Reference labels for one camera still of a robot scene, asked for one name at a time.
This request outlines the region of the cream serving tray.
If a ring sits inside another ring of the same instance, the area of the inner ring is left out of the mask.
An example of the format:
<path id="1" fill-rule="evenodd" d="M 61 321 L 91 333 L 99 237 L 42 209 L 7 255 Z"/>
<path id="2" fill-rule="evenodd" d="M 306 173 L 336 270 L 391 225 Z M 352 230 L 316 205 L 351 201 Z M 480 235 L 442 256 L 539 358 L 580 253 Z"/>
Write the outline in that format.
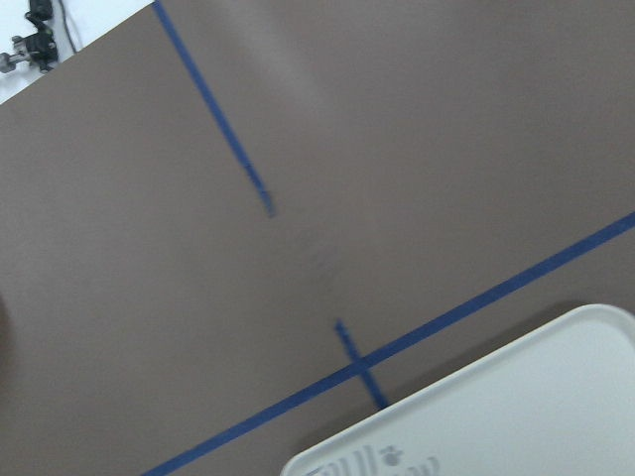
<path id="1" fill-rule="evenodd" d="M 299 453 L 287 475 L 630 475 L 634 317 L 577 307 Z"/>

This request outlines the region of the black tripod stand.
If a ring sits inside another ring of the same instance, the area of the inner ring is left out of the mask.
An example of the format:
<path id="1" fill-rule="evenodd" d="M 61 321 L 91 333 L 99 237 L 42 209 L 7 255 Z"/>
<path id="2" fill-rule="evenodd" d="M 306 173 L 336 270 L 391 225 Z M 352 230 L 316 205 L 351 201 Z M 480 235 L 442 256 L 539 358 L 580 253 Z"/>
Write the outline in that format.
<path id="1" fill-rule="evenodd" d="M 54 17 L 51 0 L 30 0 L 29 10 L 24 18 L 31 23 L 36 32 L 26 36 L 14 36 L 11 41 L 13 52 L 1 54 L 1 72 L 9 73 L 17 65 L 25 62 L 29 67 L 36 67 L 41 74 L 54 69 L 59 60 L 59 50 L 53 29 L 48 22 Z"/>

